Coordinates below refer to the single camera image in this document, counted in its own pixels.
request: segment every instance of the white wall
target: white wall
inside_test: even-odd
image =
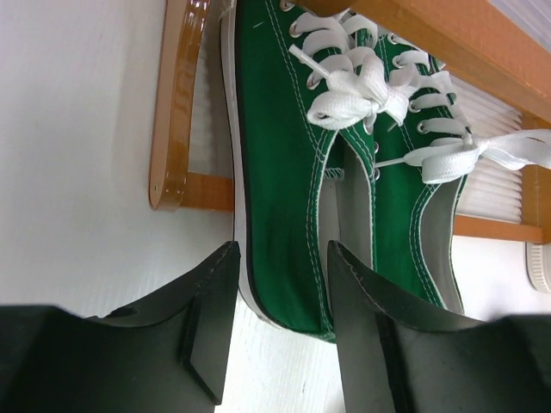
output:
[[[230,214],[149,208],[163,18],[164,0],[0,0],[0,303],[104,315],[231,238]],[[209,118],[226,118],[208,68],[218,35],[207,35],[190,167],[227,175],[229,140]],[[335,346],[275,330],[239,299],[219,410],[342,405]]]
[[[454,237],[452,260],[468,316],[489,320],[512,313],[551,313],[551,294],[530,284],[524,243]]]

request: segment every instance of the black plastic object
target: black plastic object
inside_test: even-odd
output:
[[[105,318],[0,307],[0,411],[213,412],[222,400],[239,249]]]
[[[551,317],[483,324],[442,310],[329,245],[347,413],[551,411]]]

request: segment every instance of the shoe eyelet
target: shoe eyelet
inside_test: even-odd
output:
[[[419,112],[421,112],[421,109],[415,107],[415,101],[410,101],[407,110],[409,110],[412,114],[418,114]]]
[[[310,76],[308,77],[306,81],[306,87],[310,90],[314,90],[318,87],[318,85],[321,83],[321,80],[318,80],[318,82],[313,81],[313,73],[310,73]]]
[[[396,34],[394,33],[387,34],[387,40],[388,40],[388,43],[390,43],[391,45],[398,44],[398,42],[396,41]]]
[[[399,55],[393,57],[393,66],[394,66],[396,69],[401,69],[401,68],[405,67],[404,65],[402,65],[402,64],[399,62]]]
[[[423,135],[429,132],[425,129],[424,122],[422,120],[417,124],[417,132],[422,133]]]
[[[294,7],[294,4],[291,2],[288,2],[287,0],[281,0],[279,2],[279,8],[282,11],[290,11]]]
[[[367,135],[373,134],[373,127],[368,125],[367,118],[363,118],[362,125],[363,125],[363,130]]]
[[[302,33],[297,33],[296,25],[297,25],[297,21],[295,20],[293,23],[291,23],[291,26],[289,26],[289,36],[291,36],[293,39],[300,37],[300,35],[302,34]]]

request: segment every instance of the shoelace bow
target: shoelace bow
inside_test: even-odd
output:
[[[508,170],[537,164],[551,169],[551,130],[535,129],[492,138],[466,134],[463,138],[439,138],[429,146],[407,153],[400,159],[377,163],[375,167],[407,163],[422,168],[424,183],[451,182],[473,171],[479,157]]]
[[[359,75],[344,70],[329,72],[296,46],[289,51],[326,81],[328,91],[316,96],[306,114],[314,125],[339,130],[363,120],[370,129],[377,114],[383,112],[403,125],[409,99],[418,89],[413,82],[418,77],[415,65],[393,71],[387,83],[384,64],[368,47],[359,46],[346,53],[353,67],[362,66]]]

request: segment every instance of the green sneaker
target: green sneaker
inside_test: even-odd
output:
[[[470,132],[455,101],[449,74],[436,60],[393,33],[375,48],[387,78],[415,65],[403,126],[382,115],[375,124],[374,269],[410,293],[462,312],[451,262],[455,209],[465,176],[480,156],[511,170],[529,163],[551,166],[550,131],[480,138]]]
[[[350,241],[361,244],[361,257],[371,262],[370,131],[382,112],[401,124],[409,102],[400,90],[405,73],[394,77],[394,86],[385,83],[371,48],[376,30],[360,15],[319,18],[279,0],[238,0],[221,25],[234,238],[243,251],[240,292],[261,318],[329,341],[320,209],[332,198],[328,215],[336,230],[327,237],[346,238],[344,227],[362,225]],[[345,158],[354,162],[351,174],[363,190],[351,188],[347,176],[324,185],[324,176],[343,177]],[[337,197],[358,192],[360,206],[335,208]],[[357,221],[349,211],[359,212]]]

